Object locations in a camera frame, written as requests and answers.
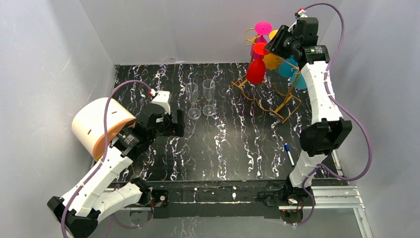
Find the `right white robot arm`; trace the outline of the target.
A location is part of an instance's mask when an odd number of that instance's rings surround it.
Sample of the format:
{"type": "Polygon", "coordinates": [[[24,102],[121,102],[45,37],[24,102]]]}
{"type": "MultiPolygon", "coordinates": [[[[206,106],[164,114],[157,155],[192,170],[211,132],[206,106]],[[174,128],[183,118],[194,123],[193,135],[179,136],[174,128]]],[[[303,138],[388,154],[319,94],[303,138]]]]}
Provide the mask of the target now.
{"type": "Polygon", "coordinates": [[[318,19],[298,17],[293,26],[282,25],[266,44],[265,50],[283,59],[293,57],[297,62],[310,99],[312,123],[300,134],[301,153],[281,189],[284,201],[300,202],[311,192],[314,170],[337,149],[352,130],[352,123],[343,119],[338,106],[331,100],[328,76],[329,52],[319,45],[318,19]]]}

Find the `red wine glass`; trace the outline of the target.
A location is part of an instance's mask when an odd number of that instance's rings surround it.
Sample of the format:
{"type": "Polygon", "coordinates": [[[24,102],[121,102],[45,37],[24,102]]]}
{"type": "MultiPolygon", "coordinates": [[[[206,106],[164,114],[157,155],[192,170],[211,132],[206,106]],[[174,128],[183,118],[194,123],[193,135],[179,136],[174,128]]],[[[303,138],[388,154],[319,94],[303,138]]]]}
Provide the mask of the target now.
{"type": "Polygon", "coordinates": [[[266,45],[267,43],[258,42],[253,46],[252,61],[246,73],[246,79],[252,84],[259,84],[264,81],[266,66],[263,58],[269,54],[269,51],[265,48],[266,45]]]}

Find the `clear champagne flute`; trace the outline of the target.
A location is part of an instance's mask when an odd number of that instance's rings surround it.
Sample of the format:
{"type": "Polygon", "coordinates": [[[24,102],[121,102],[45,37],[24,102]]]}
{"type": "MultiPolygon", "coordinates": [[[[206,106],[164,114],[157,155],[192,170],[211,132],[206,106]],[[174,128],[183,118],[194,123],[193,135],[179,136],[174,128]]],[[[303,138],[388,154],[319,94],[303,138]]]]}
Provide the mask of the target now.
{"type": "Polygon", "coordinates": [[[215,93],[215,81],[212,79],[204,80],[203,81],[203,96],[207,103],[203,107],[203,113],[207,117],[213,116],[216,112],[216,108],[212,102],[214,93],[215,93]]]}
{"type": "Polygon", "coordinates": [[[199,97],[199,88],[196,83],[188,83],[185,86],[186,97],[188,102],[191,104],[191,108],[188,110],[188,117],[196,120],[201,116],[201,111],[197,108],[197,101],[199,97]]]}

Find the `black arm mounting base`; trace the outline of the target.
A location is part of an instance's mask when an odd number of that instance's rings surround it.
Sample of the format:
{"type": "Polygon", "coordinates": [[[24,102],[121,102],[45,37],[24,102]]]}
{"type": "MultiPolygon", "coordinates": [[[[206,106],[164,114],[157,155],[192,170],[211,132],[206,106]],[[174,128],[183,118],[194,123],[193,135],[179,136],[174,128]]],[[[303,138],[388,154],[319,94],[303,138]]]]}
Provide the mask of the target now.
{"type": "Polygon", "coordinates": [[[312,189],[292,188],[286,180],[149,181],[154,218],[297,218],[311,208],[312,189]]]}

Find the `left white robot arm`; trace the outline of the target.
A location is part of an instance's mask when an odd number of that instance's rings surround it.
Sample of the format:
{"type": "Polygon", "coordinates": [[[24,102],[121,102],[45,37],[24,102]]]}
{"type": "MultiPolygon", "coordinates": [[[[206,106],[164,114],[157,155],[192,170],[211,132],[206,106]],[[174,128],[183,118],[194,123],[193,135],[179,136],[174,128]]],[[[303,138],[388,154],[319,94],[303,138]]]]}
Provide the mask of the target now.
{"type": "Polygon", "coordinates": [[[67,193],[52,197],[47,206],[65,238],[87,238],[98,224],[130,205],[154,207],[161,195],[142,178],[120,188],[106,189],[160,136],[183,137],[184,112],[172,113],[167,102],[152,102],[138,117],[116,100],[97,99],[75,116],[72,131],[96,164],[67,193]]]}

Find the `blue wine glass front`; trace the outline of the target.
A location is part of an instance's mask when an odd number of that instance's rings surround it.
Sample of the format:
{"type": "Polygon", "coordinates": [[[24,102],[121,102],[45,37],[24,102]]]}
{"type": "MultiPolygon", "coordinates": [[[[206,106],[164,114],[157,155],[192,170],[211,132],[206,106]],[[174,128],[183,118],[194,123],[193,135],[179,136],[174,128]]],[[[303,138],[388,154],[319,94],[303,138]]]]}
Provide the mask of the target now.
{"type": "Polygon", "coordinates": [[[299,90],[307,89],[306,82],[298,69],[292,70],[292,75],[290,77],[290,83],[294,83],[294,88],[299,90]]]}

